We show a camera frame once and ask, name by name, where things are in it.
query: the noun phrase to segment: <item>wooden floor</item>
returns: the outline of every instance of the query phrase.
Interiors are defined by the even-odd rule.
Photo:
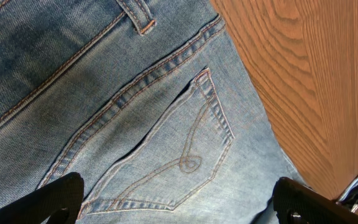
[[[211,0],[281,147],[321,195],[358,174],[358,1]]]

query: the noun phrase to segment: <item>wooden table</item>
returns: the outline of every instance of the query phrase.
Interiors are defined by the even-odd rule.
[[[358,1],[211,0],[305,180],[336,198],[358,174]]]

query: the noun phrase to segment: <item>wooden surface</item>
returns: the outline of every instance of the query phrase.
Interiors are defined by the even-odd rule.
[[[358,174],[358,1],[211,0],[306,181],[336,198]]]

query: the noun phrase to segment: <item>brown wood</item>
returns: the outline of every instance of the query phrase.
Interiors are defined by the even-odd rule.
[[[358,174],[358,1],[211,0],[305,180],[336,198]]]

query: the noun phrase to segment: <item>jeans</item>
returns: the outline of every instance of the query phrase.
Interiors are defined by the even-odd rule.
[[[0,0],[0,208],[69,172],[77,223],[278,223],[302,182],[207,0]]]

